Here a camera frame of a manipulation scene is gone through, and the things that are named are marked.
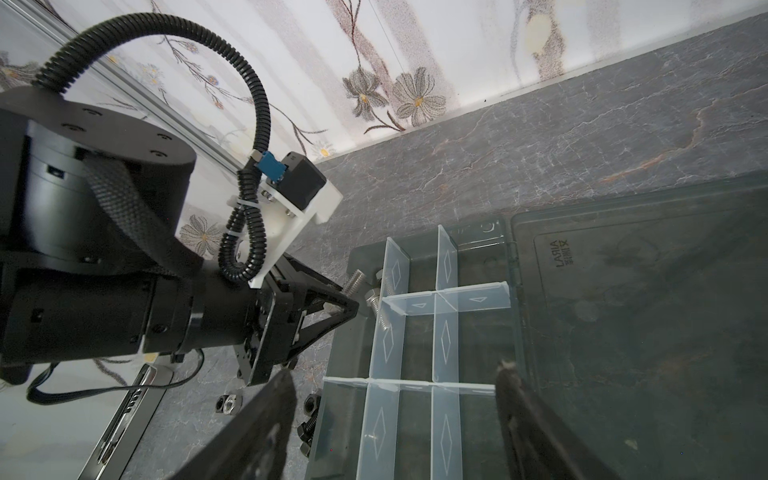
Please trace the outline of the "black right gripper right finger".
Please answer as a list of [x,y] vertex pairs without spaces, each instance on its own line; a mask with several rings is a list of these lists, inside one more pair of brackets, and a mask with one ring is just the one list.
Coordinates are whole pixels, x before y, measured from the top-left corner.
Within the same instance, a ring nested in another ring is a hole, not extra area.
[[500,363],[495,399],[512,479],[619,477],[526,383],[516,363]]

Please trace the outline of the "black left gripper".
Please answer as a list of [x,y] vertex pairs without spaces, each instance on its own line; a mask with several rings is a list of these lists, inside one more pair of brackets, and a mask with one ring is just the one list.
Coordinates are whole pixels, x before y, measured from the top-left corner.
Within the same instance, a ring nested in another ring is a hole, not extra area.
[[[245,339],[234,347],[238,377],[247,386],[266,383],[274,366],[298,357],[355,318],[358,311],[358,301],[334,287],[311,286],[307,267],[289,255],[282,256],[256,292],[255,306],[246,319]],[[313,313],[326,316],[304,326],[304,316]]]

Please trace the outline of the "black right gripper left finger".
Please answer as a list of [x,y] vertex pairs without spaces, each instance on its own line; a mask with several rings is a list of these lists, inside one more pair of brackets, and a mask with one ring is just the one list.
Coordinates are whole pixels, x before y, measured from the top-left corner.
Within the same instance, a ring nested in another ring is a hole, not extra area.
[[292,372],[276,373],[174,479],[280,479],[297,406]]

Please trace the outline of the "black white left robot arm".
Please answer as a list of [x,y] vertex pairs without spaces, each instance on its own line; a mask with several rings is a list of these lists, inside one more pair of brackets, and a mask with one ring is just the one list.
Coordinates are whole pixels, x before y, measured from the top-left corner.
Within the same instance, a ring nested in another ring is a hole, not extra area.
[[[255,109],[252,150],[212,249],[176,234],[196,152],[144,120],[77,103],[67,90],[97,60],[148,36],[201,44],[242,77]],[[190,20],[140,12],[63,45],[26,84],[1,91],[1,377],[38,405],[66,361],[231,346],[247,385],[267,382],[359,310],[350,293],[287,249],[341,196],[307,157],[277,160],[271,112],[249,62]]]

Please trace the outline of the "silver hex bolt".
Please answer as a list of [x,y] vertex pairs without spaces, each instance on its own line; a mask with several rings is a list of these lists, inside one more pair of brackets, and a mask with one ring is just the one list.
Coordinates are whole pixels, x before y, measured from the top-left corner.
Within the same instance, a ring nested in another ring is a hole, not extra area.
[[366,283],[367,276],[365,273],[356,269],[342,287],[341,293],[347,297],[353,297]]
[[366,305],[370,308],[377,325],[385,331],[389,330],[391,328],[391,322],[389,321],[387,314],[382,313],[380,289],[373,288],[367,291],[364,295],[364,300]]

